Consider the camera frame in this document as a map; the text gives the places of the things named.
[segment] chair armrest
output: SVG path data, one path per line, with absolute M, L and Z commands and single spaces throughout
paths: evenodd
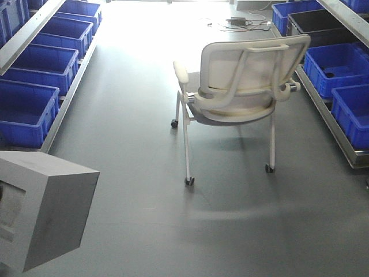
M 181 84 L 187 84 L 190 81 L 190 79 L 189 79 L 189 74 L 187 72 L 186 67 L 179 61 L 174 61 L 173 67 L 174 67 L 175 75 L 178 78 L 178 81 Z

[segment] power adapter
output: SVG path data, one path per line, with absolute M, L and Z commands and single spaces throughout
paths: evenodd
M 228 23 L 235 26 L 245 26 L 246 18 L 244 17 L 231 17 L 231 19 L 227 19 Z

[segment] caster wheel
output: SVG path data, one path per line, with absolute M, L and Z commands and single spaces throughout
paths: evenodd
M 178 121 L 175 119 L 172 119 L 171 126 L 173 129 L 176 129 L 178 127 Z
M 186 184 L 186 186 L 193 186 L 194 185 L 194 181 L 195 181 L 195 178 L 194 177 L 190 177 L 189 180 L 187 180 L 187 178 L 184 179 L 184 183 Z
M 266 164 L 266 165 L 265 165 L 265 171 L 266 171 L 267 173 L 273 173 L 273 172 L 274 172 L 274 169 L 273 169 L 273 168 L 271 168 L 269 164 Z

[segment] chair leg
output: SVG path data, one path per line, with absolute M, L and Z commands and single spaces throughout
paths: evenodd
M 175 111 L 175 119 L 172 119 L 171 126 L 173 129 L 178 127 L 178 119 L 179 119 L 179 103 L 180 103 L 180 92 L 177 92 L 177 104 L 176 104 L 176 111 Z
M 183 124 L 183 139 L 184 139 L 184 156 L 186 158 L 186 178 L 184 183 L 186 186 L 193 186 L 195 178 L 190 174 L 190 151 L 189 151 L 189 136 L 187 126 L 190 124 L 190 118 L 187 114 L 186 104 L 182 103 L 182 124 Z
M 265 165 L 267 173 L 274 172 L 276 168 L 276 124 L 275 115 L 270 115 L 270 141 L 269 141 L 269 164 Z

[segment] shelf rail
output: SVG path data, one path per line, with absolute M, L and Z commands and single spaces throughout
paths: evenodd
M 48 0 L 14 36 L 0 48 L 0 75 L 11 67 L 65 0 Z

